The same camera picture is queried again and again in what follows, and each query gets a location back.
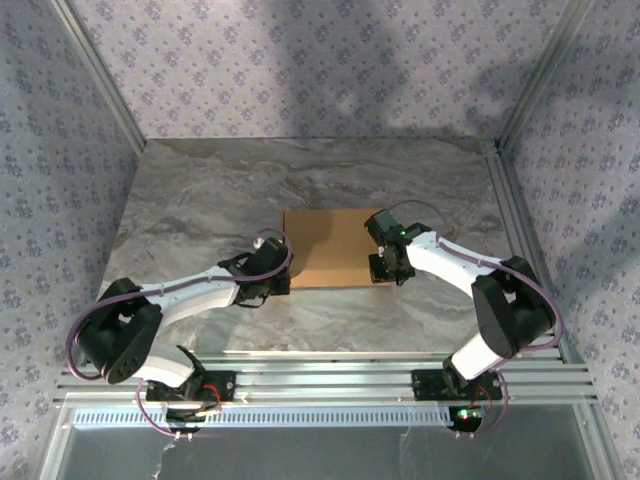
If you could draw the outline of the brown cardboard paper box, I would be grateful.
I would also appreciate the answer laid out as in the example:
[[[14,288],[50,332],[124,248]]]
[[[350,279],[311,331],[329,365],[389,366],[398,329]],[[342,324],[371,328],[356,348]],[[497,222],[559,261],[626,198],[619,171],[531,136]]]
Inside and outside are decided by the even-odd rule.
[[[373,287],[369,256],[378,247],[364,223],[377,212],[376,207],[284,211],[282,227],[293,248],[291,288]]]

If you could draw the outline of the aluminium side rail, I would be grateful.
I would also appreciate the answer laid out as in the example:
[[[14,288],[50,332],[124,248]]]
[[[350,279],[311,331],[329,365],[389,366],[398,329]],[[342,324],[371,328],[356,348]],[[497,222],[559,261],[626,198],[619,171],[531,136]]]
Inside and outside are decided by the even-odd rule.
[[[529,262],[541,286],[556,299],[516,172],[493,140],[482,141],[480,145],[511,251]]]

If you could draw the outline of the aluminium mounting rail beam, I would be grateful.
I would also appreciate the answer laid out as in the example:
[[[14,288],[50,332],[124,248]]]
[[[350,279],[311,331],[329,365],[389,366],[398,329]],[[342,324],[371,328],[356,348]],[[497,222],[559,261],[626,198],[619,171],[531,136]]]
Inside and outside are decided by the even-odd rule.
[[[412,401],[412,371],[437,369],[442,359],[420,352],[229,351],[204,354],[201,362],[235,372],[237,405],[392,405]],[[555,350],[515,358],[502,372],[515,404],[597,400],[587,366],[566,363]]]

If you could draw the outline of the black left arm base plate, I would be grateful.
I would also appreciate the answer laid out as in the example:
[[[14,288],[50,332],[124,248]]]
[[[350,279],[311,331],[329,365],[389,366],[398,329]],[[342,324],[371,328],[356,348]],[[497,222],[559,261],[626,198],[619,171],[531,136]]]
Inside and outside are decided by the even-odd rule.
[[[156,402],[191,401],[221,403],[232,401],[236,387],[234,371],[203,371],[194,373],[179,387],[169,387],[152,381],[146,389],[146,400]]]

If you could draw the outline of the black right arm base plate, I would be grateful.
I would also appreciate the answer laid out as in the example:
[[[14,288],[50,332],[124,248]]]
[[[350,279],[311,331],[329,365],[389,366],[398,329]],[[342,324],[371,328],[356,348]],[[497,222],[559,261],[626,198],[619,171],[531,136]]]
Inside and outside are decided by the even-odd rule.
[[[460,380],[439,369],[411,371],[411,387],[418,401],[471,401],[476,398],[501,400],[501,382],[496,373],[484,373],[473,380]]]

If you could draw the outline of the aluminium corner post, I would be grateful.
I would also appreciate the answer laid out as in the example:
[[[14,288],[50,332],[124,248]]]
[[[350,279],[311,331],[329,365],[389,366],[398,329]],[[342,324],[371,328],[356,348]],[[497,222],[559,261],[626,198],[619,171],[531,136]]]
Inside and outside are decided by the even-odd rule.
[[[106,105],[138,156],[146,147],[146,140],[134,115],[120,93],[113,76],[90,38],[72,0],[48,0],[61,21],[71,44],[89,72]]]
[[[571,47],[595,1],[566,0],[541,54],[526,77],[520,96],[506,117],[501,133],[496,139],[496,149],[500,155],[506,155],[514,147],[547,83]]]

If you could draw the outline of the aluminium frame bar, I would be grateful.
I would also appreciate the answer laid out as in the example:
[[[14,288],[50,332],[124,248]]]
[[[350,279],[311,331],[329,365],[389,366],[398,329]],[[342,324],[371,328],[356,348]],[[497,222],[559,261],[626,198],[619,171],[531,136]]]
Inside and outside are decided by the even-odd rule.
[[[73,436],[75,415],[74,407],[60,408],[48,437],[36,480],[57,480]]]
[[[594,480],[626,480],[600,406],[582,403],[573,409]]]

